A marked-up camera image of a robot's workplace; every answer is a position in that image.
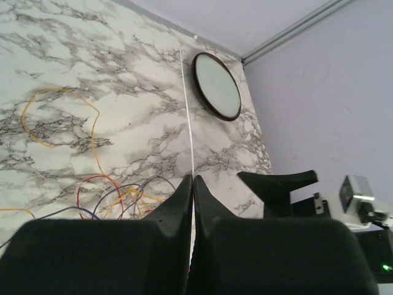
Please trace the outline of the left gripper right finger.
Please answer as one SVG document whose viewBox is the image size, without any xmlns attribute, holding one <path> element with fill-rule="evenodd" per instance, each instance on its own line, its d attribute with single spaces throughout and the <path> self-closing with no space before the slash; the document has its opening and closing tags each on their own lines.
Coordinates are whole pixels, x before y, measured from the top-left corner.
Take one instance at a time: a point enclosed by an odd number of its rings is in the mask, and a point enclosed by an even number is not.
<svg viewBox="0 0 393 295">
<path fill-rule="evenodd" d="M 189 294 L 377 294 L 355 235 L 330 218 L 240 218 L 194 182 Z"/>
</svg>

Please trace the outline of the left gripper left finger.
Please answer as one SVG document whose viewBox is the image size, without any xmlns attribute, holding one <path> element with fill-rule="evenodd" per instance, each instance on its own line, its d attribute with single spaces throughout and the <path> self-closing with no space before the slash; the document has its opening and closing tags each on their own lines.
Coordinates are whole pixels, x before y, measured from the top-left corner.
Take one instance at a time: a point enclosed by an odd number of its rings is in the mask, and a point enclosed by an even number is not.
<svg viewBox="0 0 393 295">
<path fill-rule="evenodd" d="M 1 257 L 1 293 L 184 294 L 192 184 L 186 175 L 140 220 L 25 223 Z"/>
</svg>

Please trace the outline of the white zip tie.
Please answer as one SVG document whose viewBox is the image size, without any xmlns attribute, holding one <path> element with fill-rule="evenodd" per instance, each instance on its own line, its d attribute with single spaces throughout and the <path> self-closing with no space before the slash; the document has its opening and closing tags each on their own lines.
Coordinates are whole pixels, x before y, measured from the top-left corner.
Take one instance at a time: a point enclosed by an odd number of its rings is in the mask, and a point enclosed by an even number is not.
<svg viewBox="0 0 393 295">
<path fill-rule="evenodd" d="M 180 66 L 181 66 L 182 87 L 183 87 L 183 91 L 184 91 L 185 110 L 186 110 L 186 116 L 187 116 L 187 126 L 188 126 L 188 133 L 189 133 L 191 174 L 192 174 L 192 177 L 194 178 L 194 176 L 195 176 L 195 158 L 194 158 L 194 148 L 193 148 L 192 126 L 191 126 L 191 120 L 190 120 L 190 109 L 189 109 L 189 103 L 188 103 L 188 98 L 187 98 L 187 89 L 186 89 L 186 84 L 185 84 L 185 71 L 184 71 L 184 61 L 183 61 L 182 49 L 179 50 L 179 58 L 180 58 Z"/>
</svg>

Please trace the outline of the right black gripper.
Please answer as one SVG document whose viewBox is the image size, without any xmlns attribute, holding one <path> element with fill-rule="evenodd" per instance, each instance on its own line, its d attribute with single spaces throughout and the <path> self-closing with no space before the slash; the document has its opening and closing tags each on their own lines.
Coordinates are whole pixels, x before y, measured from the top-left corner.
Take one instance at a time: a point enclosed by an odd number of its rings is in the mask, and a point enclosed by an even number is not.
<svg viewBox="0 0 393 295">
<path fill-rule="evenodd" d="M 355 232 L 378 283 L 392 282 L 392 207 L 375 200 L 364 202 L 353 213 L 344 211 L 338 199 L 304 199 L 291 204 L 296 217 L 326 217 Z"/>
</svg>

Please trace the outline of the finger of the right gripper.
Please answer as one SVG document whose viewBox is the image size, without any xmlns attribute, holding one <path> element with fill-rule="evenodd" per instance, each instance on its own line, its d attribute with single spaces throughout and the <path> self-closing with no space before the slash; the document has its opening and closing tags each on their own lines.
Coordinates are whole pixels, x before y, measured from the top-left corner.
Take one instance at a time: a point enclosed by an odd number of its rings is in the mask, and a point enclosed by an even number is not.
<svg viewBox="0 0 393 295">
<path fill-rule="evenodd" d="M 317 183 L 317 174 L 314 170 L 290 175 L 262 175 L 242 171 L 237 175 L 264 203 L 264 219 L 294 216 L 290 193 Z"/>
</svg>

